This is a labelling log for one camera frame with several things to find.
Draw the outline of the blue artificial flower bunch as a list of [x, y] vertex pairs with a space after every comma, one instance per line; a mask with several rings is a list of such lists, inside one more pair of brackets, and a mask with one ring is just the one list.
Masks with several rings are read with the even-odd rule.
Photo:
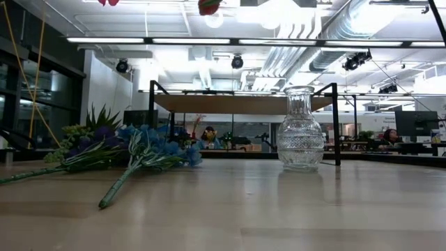
[[128, 178], [141, 169], [163, 172], [172, 167], [195, 167], [202, 162], [198, 146], [182, 147], [176, 141], [169, 141], [161, 137], [156, 130], [149, 128], [148, 125], [138, 128], [132, 125], [124, 129], [120, 128], [118, 137], [128, 145], [128, 165], [100, 200], [98, 204], [100, 209], [110, 206]]

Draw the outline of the purple artificial flower bunch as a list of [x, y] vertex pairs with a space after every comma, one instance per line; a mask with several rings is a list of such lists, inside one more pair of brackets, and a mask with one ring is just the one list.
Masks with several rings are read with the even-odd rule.
[[77, 173], [106, 169], [124, 152], [124, 141], [107, 125], [96, 130], [73, 125], [64, 127], [63, 131], [66, 138], [61, 147], [45, 156], [45, 162], [57, 163], [57, 166], [0, 178], [0, 185], [57, 172]]

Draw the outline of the orange artificial tulip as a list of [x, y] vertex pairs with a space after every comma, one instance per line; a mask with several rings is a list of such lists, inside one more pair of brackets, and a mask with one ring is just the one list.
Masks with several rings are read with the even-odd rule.
[[218, 11], [221, 2], [222, 0], [199, 0], [199, 14], [201, 16], [214, 15]]

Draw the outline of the person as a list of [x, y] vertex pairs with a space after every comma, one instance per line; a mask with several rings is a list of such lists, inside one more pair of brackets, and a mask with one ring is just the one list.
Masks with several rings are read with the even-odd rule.
[[379, 146], [379, 149], [393, 149], [402, 142], [402, 139], [398, 136], [395, 129], [388, 129], [383, 134], [382, 144]]
[[205, 128], [202, 136], [200, 137], [200, 148], [201, 149], [220, 149], [220, 142], [217, 138], [217, 131], [208, 126]]

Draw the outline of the background flower arrangement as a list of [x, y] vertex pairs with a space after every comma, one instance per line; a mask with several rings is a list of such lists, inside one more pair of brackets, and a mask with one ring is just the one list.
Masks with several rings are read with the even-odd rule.
[[193, 122], [193, 128], [192, 128], [192, 139], [196, 139], [196, 131], [197, 131], [197, 127], [198, 125], [201, 123], [201, 121], [203, 120], [203, 118], [205, 118], [206, 116], [203, 114], [198, 114], [196, 115], [196, 118], [194, 119]]

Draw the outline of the tall patterned glass vase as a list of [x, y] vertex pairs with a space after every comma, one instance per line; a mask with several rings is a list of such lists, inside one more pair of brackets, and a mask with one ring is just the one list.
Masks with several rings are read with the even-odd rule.
[[311, 109], [310, 86], [284, 89], [287, 114], [277, 131], [277, 153], [284, 169], [316, 172], [323, 159], [324, 139]]

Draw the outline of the black computer monitor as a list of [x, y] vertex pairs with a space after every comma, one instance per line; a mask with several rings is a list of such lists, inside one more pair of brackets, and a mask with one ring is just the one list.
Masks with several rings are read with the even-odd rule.
[[139, 128], [147, 125], [149, 128], [156, 129], [158, 121], [158, 111], [154, 110], [127, 110], [124, 111], [123, 124]]
[[403, 137], [427, 137], [439, 129], [437, 112], [396, 111], [397, 132]]

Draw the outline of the round white ceiling lamp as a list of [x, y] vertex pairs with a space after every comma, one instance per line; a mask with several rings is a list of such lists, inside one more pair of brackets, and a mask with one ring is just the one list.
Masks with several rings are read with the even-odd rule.
[[205, 16], [204, 21], [210, 28], [217, 29], [224, 23], [224, 15], [221, 12], [216, 12], [215, 14]]

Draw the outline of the green artificial succulent plant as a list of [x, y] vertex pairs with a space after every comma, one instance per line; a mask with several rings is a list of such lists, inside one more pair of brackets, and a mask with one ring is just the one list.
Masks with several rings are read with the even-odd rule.
[[61, 146], [44, 157], [46, 163], [62, 162], [70, 157], [92, 149], [100, 142], [116, 139], [116, 130], [120, 120], [119, 113], [112, 115], [112, 111], [102, 107], [99, 114], [95, 115], [95, 107], [87, 112], [85, 125], [69, 125], [62, 128], [64, 138]]

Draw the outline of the wooden shelf with black frame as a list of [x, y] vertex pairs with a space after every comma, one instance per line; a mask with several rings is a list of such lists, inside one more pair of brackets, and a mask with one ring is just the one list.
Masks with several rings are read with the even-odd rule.
[[[292, 86], [288, 91], [306, 91], [310, 94], [310, 105], [313, 111], [332, 105], [334, 123], [334, 161], [341, 165], [341, 147], [339, 140], [339, 109], [337, 84], [330, 83], [315, 91], [310, 86]], [[285, 96], [275, 97], [272, 92], [262, 95], [259, 92], [240, 91], [167, 91], [155, 80], [150, 81], [148, 90], [149, 112], [154, 105], [160, 105], [172, 113], [184, 114], [247, 114], [247, 115], [285, 115], [288, 99]]]

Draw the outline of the overhead frame light bar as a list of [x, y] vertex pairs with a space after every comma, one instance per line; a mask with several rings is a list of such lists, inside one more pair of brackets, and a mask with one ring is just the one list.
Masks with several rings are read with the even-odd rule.
[[193, 37], [67, 37], [78, 45], [212, 45], [254, 47], [332, 47], [383, 49], [442, 49], [443, 41], [434, 40], [322, 40], [291, 38], [193, 38]]

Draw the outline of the black aluminium table frame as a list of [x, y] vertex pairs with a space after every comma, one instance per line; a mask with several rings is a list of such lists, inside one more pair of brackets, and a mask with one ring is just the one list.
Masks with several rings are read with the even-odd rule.
[[[0, 149], [0, 162], [6, 160], [6, 153], [12, 152], [13, 157], [17, 161], [42, 160], [42, 158], [49, 153], [46, 150], [26, 150], [17, 151], [15, 149]], [[237, 151], [202, 151], [202, 158], [204, 159], [253, 159], [253, 160], [277, 160], [277, 153], [262, 153], [262, 152], [237, 152]], [[437, 167], [446, 169], [446, 158], [436, 156], [420, 156], [420, 155], [393, 155], [393, 154], [372, 154], [343, 152], [339, 155], [341, 160], [363, 160], [372, 162], [388, 162], [402, 165], [417, 165], [426, 167]]]

